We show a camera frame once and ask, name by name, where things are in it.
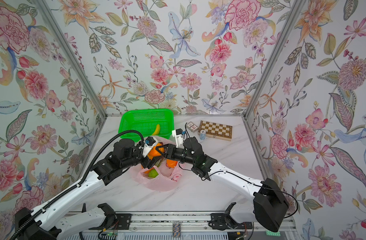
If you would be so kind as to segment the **pink plastic bag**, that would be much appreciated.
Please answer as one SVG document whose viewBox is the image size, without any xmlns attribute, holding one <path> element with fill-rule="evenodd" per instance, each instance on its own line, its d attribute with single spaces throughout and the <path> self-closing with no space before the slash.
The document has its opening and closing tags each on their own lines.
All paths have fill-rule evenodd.
<svg viewBox="0 0 366 240">
<path fill-rule="evenodd" d="M 155 138 L 161 144 L 172 143 L 158 136 L 155 136 Z M 167 192 L 177 188 L 179 180 L 183 175 L 183 170 L 178 165 L 175 168 L 168 168 L 166 166 L 166 160 L 163 156 L 159 157 L 159 161 L 153 167 L 158 171 L 159 175 L 154 179 L 141 174 L 141 170 L 143 169 L 141 164 L 133 167 L 130 170 L 133 180 L 149 190 L 158 192 Z"/>
</svg>

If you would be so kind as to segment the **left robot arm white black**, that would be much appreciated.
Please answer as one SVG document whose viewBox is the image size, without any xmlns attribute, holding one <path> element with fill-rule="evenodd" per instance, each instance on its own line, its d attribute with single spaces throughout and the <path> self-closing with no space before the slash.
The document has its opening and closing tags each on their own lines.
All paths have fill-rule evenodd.
<svg viewBox="0 0 366 240">
<path fill-rule="evenodd" d="M 19 210 L 14 216 L 16 230 L 11 238 L 63 240 L 88 229 L 109 229 L 118 224 L 116 211 L 107 203 L 71 217 L 66 217 L 66 214 L 131 167 L 142 165 L 145 169 L 151 168 L 150 152 L 158 143 L 154 136 L 142 139 L 137 144 L 131 139 L 121 139 L 114 144 L 112 152 L 98 161 L 100 154 L 108 147 L 105 144 L 77 183 L 33 210 Z"/>
</svg>

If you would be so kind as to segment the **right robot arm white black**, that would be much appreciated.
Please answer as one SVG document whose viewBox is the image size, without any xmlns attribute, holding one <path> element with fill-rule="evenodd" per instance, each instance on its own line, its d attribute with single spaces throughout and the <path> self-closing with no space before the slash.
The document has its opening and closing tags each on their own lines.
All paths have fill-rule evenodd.
<svg viewBox="0 0 366 240">
<path fill-rule="evenodd" d="M 224 184 L 247 200 L 228 206 L 223 214 L 227 227 L 235 229 L 244 222 L 258 222 L 271 232 L 279 231 L 290 204 L 274 180 L 260 181 L 231 170 L 206 155 L 195 137 L 184 140 L 178 147 L 173 144 L 157 146 L 156 151 L 168 160 L 191 164 L 191 172 L 201 180 Z"/>
</svg>

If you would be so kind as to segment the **green fruit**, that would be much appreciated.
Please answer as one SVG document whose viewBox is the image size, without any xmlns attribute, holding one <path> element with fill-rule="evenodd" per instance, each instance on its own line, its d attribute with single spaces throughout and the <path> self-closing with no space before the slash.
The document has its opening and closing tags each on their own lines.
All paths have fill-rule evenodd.
<svg viewBox="0 0 366 240">
<path fill-rule="evenodd" d="M 149 178 L 154 179 L 154 178 L 156 178 L 158 175 L 159 175 L 158 171 L 157 171 L 155 168 L 153 168 L 153 169 L 151 169 L 151 170 L 149 170 L 149 171 L 148 171 L 148 175 L 147 175 L 147 176 L 148 176 Z"/>
</svg>

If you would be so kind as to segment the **blue poker chip stack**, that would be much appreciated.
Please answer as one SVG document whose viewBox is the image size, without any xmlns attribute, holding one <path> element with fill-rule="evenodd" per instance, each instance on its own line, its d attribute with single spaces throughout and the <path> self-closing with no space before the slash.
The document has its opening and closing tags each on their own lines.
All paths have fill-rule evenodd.
<svg viewBox="0 0 366 240">
<path fill-rule="evenodd" d="M 206 139 L 207 132 L 205 130 L 200 131 L 200 140 L 204 141 Z"/>
</svg>

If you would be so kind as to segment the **yellow banana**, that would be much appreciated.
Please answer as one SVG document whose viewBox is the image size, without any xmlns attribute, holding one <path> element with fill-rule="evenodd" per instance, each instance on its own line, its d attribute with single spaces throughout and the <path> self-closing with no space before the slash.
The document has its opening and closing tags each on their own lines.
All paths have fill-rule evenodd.
<svg viewBox="0 0 366 240">
<path fill-rule="evenodd" d="M 157 124 L 157 125 L 156 125 L 156 129 L 155 129 L 155 131 L 153 132 L 152 136 L 157 136 L 157 135 L 159 135 L 160 131 L 161 131 L 161 125 L 160 125 L 160 124 Z"/>
</svg>

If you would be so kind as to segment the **playing card deck box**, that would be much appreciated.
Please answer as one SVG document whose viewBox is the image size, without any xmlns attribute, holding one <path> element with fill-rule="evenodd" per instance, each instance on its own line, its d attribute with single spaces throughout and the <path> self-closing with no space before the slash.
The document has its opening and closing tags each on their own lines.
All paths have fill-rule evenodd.
<svg viewBox="0 0 366 240">
<path fill-rule="evenodd" d="M 195 132 L 197 132 L 199 130 L 199 127 L 196 124 L 194 124 L 193 122 L 186 123 L 186 127 L 192 133 L 195 133 Z"/>
</svg>

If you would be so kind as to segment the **green plastic basket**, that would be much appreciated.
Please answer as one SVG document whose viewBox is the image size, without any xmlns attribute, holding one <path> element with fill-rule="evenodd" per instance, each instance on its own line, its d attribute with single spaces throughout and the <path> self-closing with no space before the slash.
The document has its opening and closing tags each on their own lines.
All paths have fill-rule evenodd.
<svg viewBox="0 0 366 240">
<path fill-rule="evenodd" d="M 160 126 L 157 136 L 169 139 L 175 129 L 173 112 L 169 109 L 129 111 L 122 116 L 118 133 L 135 130 L 147 138 L 155 132 L 157 125 Z"/>
</svg>

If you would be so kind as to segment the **wooden chessboard box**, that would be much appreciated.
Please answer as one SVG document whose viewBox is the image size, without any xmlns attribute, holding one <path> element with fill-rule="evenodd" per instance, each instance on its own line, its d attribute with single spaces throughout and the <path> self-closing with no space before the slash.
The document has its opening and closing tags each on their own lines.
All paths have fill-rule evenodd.
<svg viewBox="0 0 366 240">
<path fill-rule="evenodd" d="M 206 138 L 214 138 L 225 141 L 232 140 L 233 127 L 230 125 L 201 121 L 199 126 L 199 135 L 201 130 L 205 130 L 207 132 Z"/>
</svg>

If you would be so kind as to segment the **green led module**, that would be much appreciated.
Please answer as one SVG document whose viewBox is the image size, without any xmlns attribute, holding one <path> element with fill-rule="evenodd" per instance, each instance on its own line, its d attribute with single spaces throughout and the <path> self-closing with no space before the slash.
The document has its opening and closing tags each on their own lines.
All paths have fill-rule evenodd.
<svg viewBox="0 0 366 240">
<path fill-rule="evenodd" d="M 267 236 L 271 236 L 271 237 L 280 237 L 281 236 L 281 233 L 280 232 L 272 232 L 272 231 L 266 230 L 266 235 Z"/>
</svg>

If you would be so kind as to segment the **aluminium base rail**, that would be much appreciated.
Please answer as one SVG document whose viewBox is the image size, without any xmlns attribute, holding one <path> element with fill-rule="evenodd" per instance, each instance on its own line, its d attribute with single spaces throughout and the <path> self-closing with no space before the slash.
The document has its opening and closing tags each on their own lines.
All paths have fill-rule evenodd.
<svg viewBox="0 0 366 240">
<path fill-rule="evenodd" d="M 115 212 L 104 213 L 93 209 L 84 213 L 70 212 L 63 217 L 38 218 L 41 228 L 49 231 L 61 230 L 59 239 L 65 239 L 88 230 L 112 229 L 122 232 L 172 232 L 178 228 L 183 232 L 264 232 L 266 228 L 258 222 L 248 220 L 242 224 L 228 224 L 221 212 Z"/>
</svg>

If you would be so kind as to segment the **small patterned tag on rail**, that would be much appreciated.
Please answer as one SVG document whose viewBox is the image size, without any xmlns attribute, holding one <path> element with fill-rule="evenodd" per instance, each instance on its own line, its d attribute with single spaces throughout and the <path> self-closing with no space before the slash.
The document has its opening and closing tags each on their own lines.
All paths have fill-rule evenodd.
<svg viewBox="0 0 366 240">
<path fill-rule="evenodd" d="M 181 237 L 181 223 L 174 222 L 173 223 L 173 238 L 177 239 Z"/>
</svg>

